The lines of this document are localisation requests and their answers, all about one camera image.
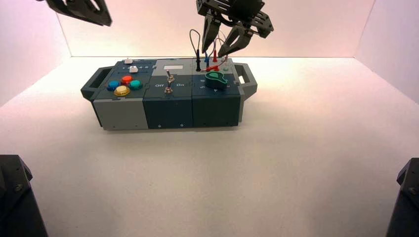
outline red button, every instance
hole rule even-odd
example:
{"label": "red button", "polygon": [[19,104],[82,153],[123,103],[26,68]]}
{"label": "red button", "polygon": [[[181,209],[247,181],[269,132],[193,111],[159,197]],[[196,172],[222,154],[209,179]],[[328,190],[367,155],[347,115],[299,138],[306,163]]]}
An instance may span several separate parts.
{"label": "red button", "polygon": [[132,81],[132,76],[125,76],[122,78],[121,83],[122,85],[129,85],[131,81]]}

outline white wall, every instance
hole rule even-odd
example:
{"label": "white wall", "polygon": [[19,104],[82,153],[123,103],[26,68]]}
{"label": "white wall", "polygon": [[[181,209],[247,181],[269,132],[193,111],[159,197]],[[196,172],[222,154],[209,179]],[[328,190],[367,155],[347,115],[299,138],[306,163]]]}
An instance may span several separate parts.
{"label": "white wall", "polygon": [[419,103],[419,2],[377,0],[356,58]]}
{"label": "white wall", "polygon": [[[265,0],[275,31],[234,56],[353,57],[374,0]],[[59,16],[73,56],[192,55],[195,0],[106,0],[112,27]]]}
{"label": "white wall", "polygon": [[0,106],[70,56],[46,2],[0,0]]}

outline blue button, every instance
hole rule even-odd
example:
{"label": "blue button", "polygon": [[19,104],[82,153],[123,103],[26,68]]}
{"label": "blue button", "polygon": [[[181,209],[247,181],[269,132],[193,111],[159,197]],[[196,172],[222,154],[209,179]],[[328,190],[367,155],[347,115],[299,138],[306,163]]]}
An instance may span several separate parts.
{"label": "blue button", "polygon": [[119,81],[112,80],[108,83],[108,91],[114,91],[118,86],[120,86]]}
{"label": "blue button", "polygon": [[141,81],[139,81],[139,80],[133,80],[133,81],[131,81],[129,83],[129,87],[132,90],[138,90],[138,89],[140,89],[142,87]]}

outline carrying handle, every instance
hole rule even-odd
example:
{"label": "carrying handle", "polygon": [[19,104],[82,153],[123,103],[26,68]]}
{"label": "carrying handle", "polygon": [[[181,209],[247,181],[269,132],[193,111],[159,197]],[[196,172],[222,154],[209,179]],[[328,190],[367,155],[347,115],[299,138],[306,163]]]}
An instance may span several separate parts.
{"label": "carrying handle", "polygon": [[245,100],[249,99],[257,91],[257,82],[246,63],[234,63],[238,76],[242,76],[245,83],[240,87],[245,93]]}
{"label": "carrying handle", "polygon": [[112,69],[113,66],[99,68],[89,79],[89,81],[87,81],[87,83],[81,89],[82,95],[86,100],[92,101],[93,94],[98,91],[100,85]]}

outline board module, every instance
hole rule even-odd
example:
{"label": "board module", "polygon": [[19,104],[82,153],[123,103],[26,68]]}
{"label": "board module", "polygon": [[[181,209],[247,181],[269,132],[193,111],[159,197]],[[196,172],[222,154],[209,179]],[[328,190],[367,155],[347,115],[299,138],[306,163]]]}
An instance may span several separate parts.
{"label": "board module", "polygon": [[257,90],[248,65],[228,59],[197,70],[195,60],[125,59],[99,68],[82,95],[105,130],[239,125],[244,102]]}

